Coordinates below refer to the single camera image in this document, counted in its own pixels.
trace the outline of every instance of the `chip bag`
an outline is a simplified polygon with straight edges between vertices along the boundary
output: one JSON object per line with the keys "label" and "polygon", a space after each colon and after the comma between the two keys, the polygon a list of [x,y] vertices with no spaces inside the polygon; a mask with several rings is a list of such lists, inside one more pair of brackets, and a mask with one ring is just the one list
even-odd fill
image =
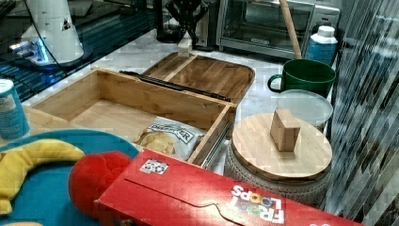
{"label": "chip bag", "polygon": [[204,135],[191,125],[157,117],[136,144],[186,161]]}

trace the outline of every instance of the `red box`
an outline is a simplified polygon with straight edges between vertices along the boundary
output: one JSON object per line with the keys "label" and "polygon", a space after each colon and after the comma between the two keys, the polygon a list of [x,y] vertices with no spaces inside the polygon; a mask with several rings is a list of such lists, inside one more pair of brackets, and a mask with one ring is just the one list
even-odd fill
{"label": "red box", "polygon": [[145,150],[97,202],[110,225],[361,225]]}

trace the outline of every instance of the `stuffed toy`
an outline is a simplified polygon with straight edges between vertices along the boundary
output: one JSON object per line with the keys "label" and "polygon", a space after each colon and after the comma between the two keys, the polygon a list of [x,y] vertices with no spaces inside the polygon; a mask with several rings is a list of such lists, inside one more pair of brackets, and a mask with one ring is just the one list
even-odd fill
{"label": "stuffed toy", "polygon": [[26,174],[38,165],[77,161],[85,155],[73,145],[57,139],[41,139],[0,153],[0,216],[12,212],[12,200]]}
{"label": "stuffed toy", "polygon": [[72,203],[83,214],[98,218],[95,201],[130,164],[121,152],[94,153],[84,156],[73,166],[68,182]]}

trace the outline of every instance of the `striped curtain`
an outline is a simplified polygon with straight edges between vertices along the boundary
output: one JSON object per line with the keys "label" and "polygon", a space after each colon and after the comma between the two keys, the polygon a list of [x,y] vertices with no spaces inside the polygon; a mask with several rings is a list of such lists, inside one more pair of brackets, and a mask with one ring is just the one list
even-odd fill
{"label": "striped curtain", "polygon": [[357,0],[338,60],[324,208],[399,225],[399,1]]}

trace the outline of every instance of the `toaster oven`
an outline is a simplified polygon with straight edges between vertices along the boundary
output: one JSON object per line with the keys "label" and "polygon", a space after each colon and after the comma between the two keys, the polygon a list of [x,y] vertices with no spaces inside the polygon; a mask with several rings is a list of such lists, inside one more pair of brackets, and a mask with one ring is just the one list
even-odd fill
{"label": "toaster oven", "polygon": [[[288,1],[302,55],[320,25],[337,27],[340,10],[308,2]],[[294,58],[279,0],[221,0],[216,31],[224,47],[272,57]]]}

